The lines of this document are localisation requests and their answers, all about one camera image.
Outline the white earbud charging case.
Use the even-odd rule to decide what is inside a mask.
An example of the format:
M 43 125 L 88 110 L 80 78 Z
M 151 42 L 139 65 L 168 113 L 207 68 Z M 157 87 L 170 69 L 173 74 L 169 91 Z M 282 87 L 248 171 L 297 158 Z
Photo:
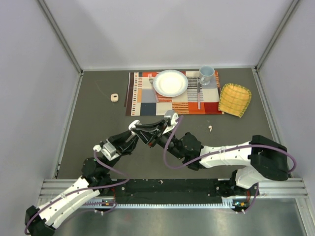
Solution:
M 131 132 L 131 134 L 134 136 L 136 135 L 133 131 L 133 129 L 136 127 L 136 125 L 138 125 L 140 123 L 140 120 L 134 120 L 129 126 L 128 129 Z

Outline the beige earbud charging case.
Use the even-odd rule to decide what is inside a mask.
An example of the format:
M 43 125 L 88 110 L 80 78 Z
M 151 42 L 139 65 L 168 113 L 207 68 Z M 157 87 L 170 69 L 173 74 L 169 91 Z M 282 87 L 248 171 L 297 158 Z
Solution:
M 118 102 L 119 101 L 119 95 L 117 93 L 113 93 L 113 94 L 111 94 L 110 99 L 114 103 Z

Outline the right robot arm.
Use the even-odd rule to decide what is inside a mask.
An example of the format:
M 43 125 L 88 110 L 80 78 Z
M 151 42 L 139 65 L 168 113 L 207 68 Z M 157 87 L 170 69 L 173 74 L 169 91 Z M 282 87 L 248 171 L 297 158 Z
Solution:
M 129 125 L 132 135 L 147 146 L 159 145 L 163 153 L 170 153 L 183 166 L 198 171 L 218 166 L 241 166 L 229 180 L 230 190 L 237 195 L 264 181 L 286 181 L 289 175 L 287 149 L 264 136 L 254 135 L 248 142 L 210 147 L 203 145 L 194 135 L 187 132 L 177 139 L 174 131 L 178 122 L 161 120 L 153 124 L 140 124 L 135 120 Z

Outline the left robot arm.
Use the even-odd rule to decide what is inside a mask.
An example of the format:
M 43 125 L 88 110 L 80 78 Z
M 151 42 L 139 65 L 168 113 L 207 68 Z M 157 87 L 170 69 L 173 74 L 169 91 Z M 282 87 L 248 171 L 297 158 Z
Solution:
M 122 156 L 132 154 L 138 140 L 131 131 L 126 131 L 95 145 L 93 157 L 84 161 L 81 176 L 70 187 L 49 202 L 26 210 L 25 235 L 52 236 L 63 221 L 89 200 L 127 183 L 130 180 L 127 174 L 117 182 L 112 181 L 109 172 L 121 173 L 114 165 Z

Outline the patchwork placemat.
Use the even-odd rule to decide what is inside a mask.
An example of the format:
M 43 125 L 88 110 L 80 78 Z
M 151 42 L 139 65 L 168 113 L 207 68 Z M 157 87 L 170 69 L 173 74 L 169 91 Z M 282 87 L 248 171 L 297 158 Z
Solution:
M 148 75 L 156 76 L 157 71 L 130 72 L 126 92 L 126 116 L 162 116 L 168 110 L 180 115 L 221 115 L 219 110 L 220 80 L 215 71 L 215 79 L 208 85 L 200 86 L 200 98 L 197 98 L 198 71 L 182 71 L 188 79 L 187 90 L 176 97 L 154 95 Z

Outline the white plate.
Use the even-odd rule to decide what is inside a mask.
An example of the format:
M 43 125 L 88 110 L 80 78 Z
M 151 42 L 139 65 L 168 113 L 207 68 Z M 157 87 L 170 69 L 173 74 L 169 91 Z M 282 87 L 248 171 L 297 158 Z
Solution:
M 156 92 L 165 97 L 176 97 L 188 88 L 186 75 L 178 70 L 164 70 L 154 77 Z

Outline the silver fork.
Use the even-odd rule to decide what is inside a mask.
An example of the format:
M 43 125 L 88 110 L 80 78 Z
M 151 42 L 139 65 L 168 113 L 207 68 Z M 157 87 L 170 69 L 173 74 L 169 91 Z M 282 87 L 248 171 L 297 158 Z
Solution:
M 158 102 L 159 102 L 159 100 L 158 100 L 158 95 L 157 95 L 157 92 L 156 92 L 156 90 L 155 90 L 155 88 L 154 88 L 154 78 L 153 78 L 153 76 L 152 76 L 151 73 L 148 74 L 148 79 L 149 79 L 149 82 L 150 82 L 151 87 L 152 87 L 152 89 L 153 89 L 156 102 L 158 103 Z

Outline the light blue cup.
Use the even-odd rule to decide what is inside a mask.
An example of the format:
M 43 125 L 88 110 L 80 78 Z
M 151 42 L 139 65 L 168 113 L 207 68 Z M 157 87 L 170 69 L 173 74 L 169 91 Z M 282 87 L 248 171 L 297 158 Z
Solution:
M 215 69 L 208 65 L 202 66 L 199 69 L 199 81 L 204 86 L 215 81 Z

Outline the yellow woven cloth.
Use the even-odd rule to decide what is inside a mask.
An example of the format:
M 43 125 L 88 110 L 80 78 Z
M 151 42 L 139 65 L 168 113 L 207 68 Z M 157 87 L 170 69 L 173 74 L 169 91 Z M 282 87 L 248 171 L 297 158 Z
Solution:
M 218 110 L 241 118 L 252 99 L 251 91 L 239 84 L 225 84 L 220 92 Z

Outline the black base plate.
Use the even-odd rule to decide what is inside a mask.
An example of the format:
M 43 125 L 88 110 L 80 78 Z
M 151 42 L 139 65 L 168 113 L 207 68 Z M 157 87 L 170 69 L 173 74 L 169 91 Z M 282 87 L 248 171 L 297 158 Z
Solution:
M 221 204 L 213 179 L 131 179 L 106 196 L 119 204 Z

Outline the pink handled knife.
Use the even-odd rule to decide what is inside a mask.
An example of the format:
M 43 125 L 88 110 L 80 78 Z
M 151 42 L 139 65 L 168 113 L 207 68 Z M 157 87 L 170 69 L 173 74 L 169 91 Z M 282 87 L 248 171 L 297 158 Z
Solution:
M 200 82 L 197 82 L 197 108 L 201 110 L 201 99 L 200 99 Z

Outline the aluminium frame rail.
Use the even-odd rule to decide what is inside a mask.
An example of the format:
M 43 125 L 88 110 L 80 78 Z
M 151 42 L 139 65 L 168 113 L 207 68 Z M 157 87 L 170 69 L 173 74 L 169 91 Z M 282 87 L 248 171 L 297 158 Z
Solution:
M 76 179 L 45 179 L 39 193 L 40 199 L 52 199 L 70 187 Z M 306 198 L 308 193 L 301 178 L 289 178 L 286 181 L 266 180 L 259 183 L 258 198 Z

